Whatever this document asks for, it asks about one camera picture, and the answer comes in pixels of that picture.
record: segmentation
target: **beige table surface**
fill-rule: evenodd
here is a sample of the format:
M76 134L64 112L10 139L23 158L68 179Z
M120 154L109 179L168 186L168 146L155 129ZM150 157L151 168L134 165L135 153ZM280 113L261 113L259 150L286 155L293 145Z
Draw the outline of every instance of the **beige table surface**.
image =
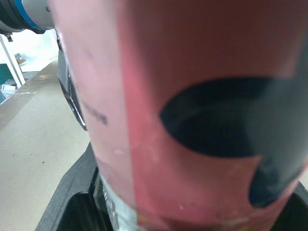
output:
M89 143L57 79L57 61L0 105L0 231L34 231Z

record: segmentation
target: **blue ring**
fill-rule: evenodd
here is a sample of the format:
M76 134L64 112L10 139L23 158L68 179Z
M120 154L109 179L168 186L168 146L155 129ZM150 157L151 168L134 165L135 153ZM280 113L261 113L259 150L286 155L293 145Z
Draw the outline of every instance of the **blue ring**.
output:
M24 18L24 20L34 29L37 29L37 30L45 30L44 28L41 28L39 27L38 25L35 24L35 22L32 21L32 19L29 17L29 15L27 14L24 6L23 6L23 3L22 3L22 0L15 0L15 4L16 4L16 7L20 13L20 15Z

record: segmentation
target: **white wall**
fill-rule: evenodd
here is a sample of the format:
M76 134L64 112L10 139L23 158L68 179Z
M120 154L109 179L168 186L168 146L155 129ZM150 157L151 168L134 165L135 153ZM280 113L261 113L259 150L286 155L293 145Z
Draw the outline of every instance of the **white wall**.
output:
M30 30L13 33L10 49L14 54L20 53L24 60L50 60L58 55L55 30L48 30L42 35ZM5 63L5 53L0 48L0 63Z

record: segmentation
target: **red cylinder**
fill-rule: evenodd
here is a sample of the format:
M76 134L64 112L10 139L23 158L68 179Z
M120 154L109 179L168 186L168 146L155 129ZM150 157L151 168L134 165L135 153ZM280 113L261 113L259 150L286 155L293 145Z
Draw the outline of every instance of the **red cylinder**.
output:
M307 9L52 0L115 229L271 228L307 158Z

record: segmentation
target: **black printed shape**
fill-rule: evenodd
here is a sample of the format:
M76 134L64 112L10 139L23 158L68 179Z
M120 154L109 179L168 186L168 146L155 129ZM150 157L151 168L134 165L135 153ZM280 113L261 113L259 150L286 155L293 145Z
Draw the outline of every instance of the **black printed shape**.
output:
M302 151L308 140L308 111L303 98L308 96L297 89L282 78L229 77L180 92L160 117L174 139L200 154L261 155L248 197L254 207L266 207L298 176L306 158ZM301 115L300 121L292 118L294 113ZM296 140L298 131L302 136Z

